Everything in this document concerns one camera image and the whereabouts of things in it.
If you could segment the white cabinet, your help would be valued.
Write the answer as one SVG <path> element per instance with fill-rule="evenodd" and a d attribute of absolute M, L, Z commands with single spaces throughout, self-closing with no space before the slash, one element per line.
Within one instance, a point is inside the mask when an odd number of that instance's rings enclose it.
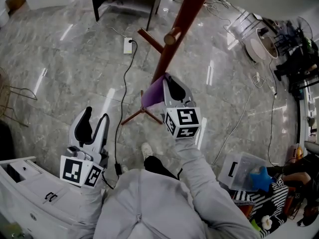
<path fill-rule="evenodd" d="M 35 160 L 0 161 L 0 213 L 34 239 L 93 239 L 82 188 L 50 174 Z"/>

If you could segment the person's grey-clad torso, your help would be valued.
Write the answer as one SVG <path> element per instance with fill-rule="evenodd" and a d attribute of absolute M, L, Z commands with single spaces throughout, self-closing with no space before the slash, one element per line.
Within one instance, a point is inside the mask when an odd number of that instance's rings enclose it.
<path fill-rule="evenodd" d="M 103 203 L 93 239 L 206 239 L 206 233 L 184 183 L 133 169 Z"/>

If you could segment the white power strip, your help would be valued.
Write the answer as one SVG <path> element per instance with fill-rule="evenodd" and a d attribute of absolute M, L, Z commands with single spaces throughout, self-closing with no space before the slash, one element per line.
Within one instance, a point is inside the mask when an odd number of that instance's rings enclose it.
<path fill-rule="evenodd" d="M 132 54 L 132 52 L 133 52 L 133 40 L 132 40 L 132 38 L 125 37 L 124 38 L 123 53 L 124 54 Z"/>

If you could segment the brown wooden coat stand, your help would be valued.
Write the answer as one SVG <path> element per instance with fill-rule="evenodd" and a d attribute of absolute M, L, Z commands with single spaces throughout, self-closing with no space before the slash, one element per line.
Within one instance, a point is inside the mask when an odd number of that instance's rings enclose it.
<path fill-rule="evenodd" d="M 165 74 L 176 51 L 205 1 L 206 0 L 183 0 L 172 29 L 164 37 L 165 46 L 162 46 L 145 29 L 141 28 L 138 30 L 138 34 L 160 53 L 160 59 L 154 72 L 152 83 Z"/>

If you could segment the metal frame side table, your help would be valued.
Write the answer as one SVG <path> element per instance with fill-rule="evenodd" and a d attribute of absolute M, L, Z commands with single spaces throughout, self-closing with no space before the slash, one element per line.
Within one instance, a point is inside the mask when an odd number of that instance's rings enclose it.
<path fill-rule="evenodd" d="M 263 18 L 255 13 L 244 10 L 231 23 L 226 30 L 236 40 L 244 41 L 244 39 L 263 21 Z"/>

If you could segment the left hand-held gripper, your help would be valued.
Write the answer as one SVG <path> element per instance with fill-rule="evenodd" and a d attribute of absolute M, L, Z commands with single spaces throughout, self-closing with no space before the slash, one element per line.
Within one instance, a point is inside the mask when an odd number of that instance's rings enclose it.
<path fill-rule="evenodd" d="M 95 188 L 101 174 L 108 165 L 107 143 L 110 119 L 107 114 L 99 119 L 92 141 L 90 118 L 92 108 L 85 108 L 73 121 L 69 129 L 69 145 L 60 159 L 60 179 L 70 184 Z M 84 145 L 93 143 L 92 151 Z"/>

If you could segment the person's right forearm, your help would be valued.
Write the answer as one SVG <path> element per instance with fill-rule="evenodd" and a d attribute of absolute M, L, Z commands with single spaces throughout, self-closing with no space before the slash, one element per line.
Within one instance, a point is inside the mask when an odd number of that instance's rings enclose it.
<path fill-rule="evenodd" d="M 212 168 L 201 151 L 197 149 L 194 139 L 176 139 L 175 150 L 181 159 L 185 177 L 193 194 L 204 190 L 220 190 Z"/>

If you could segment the person's right shoe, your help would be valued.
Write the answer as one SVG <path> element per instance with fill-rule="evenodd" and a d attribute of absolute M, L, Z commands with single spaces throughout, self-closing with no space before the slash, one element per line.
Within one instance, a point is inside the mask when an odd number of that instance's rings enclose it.
<path fill-rule="evenodd" d="M 154 152 L 149 143 L 144 142 L 141 146 L 141 151 L 143 155 L 143 159 L 146 160 L 149 156 L 153 156 Z"/>

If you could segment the purple cloth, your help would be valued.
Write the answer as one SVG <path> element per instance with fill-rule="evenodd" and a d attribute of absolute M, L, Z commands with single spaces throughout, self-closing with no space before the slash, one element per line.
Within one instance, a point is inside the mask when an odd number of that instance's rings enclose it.
<path fill-rule="evenodd" d="M 165 101 L 164 86 L 163 83 L 165 78 L 170 76 L 169 73 L 165 73 L 160 76 L 156 81 L 154 81 L 149 88 L 142 95 L 142 105 L 147 108 L 152 105 L 161 103 Z"/>

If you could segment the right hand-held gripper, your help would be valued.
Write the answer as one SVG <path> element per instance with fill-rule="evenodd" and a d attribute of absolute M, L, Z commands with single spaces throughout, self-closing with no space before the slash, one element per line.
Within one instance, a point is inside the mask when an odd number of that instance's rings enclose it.
<path fill-rule="evenodd" d="M 200 108 L 195 107 L 190 88 L 174 75 L 163 79 L 164 124 L 174 139 L 193 138 L 201 128 Z"/>

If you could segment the orange yellow container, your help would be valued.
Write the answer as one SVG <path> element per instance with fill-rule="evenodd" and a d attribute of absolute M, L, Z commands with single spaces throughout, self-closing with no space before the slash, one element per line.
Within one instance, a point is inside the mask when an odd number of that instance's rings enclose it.
<path fill-rule="evenodd" d="M 287 150 L 287 158 L 288 162 L 296 162 L 303 158 L 303 150 L 299 143 L 291 145 Z"/>

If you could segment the person's right leg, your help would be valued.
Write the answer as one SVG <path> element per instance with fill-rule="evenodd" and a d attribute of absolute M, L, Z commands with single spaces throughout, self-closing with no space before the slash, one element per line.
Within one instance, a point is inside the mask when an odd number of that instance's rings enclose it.
<path fill-rule="evenodd" d="M 162 162 L 155 156 L 148 156 L 144 160 L 144 168 L 148 172 L 167 176 L 176 180 L 179 180 L 171 172 L 169 172 L 162 164 Z"/>

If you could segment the standing floor fan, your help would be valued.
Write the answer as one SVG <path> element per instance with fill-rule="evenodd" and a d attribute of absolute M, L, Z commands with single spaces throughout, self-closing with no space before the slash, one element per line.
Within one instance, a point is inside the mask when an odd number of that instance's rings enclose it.
<path fill-rule="evenodd" d="M 299 30 L 302 36 L 312 40 L 313 32 L 310 24 L 302 17 L 297 17 L 297 30 Z"/>

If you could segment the person's left forearm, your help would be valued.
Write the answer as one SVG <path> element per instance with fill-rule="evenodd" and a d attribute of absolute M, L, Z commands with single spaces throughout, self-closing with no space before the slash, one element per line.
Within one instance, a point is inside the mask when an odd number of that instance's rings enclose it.
<path fill-rule="evenodd" d="M 84 226 L 83 236 L 92 238 L 103 205 L 104 182 L 98 179 L 95 188 L 81 187 L 83 205 L 80 208 L 80 223 Z"/>

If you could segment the black metal stand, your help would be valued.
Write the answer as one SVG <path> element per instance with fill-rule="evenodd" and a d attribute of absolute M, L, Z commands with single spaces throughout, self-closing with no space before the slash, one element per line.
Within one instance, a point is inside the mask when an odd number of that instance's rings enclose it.
<path fill-rule="evenodd" d="M 319 74 L 319 49 L 315 42 L 307 41 L 298 47 L 289 58 L 280 65 L 276 66 L 274 73 L 279 81 L 282 76 L 286 76 L 289 81 L 289 92 L 307 78 Z"/>

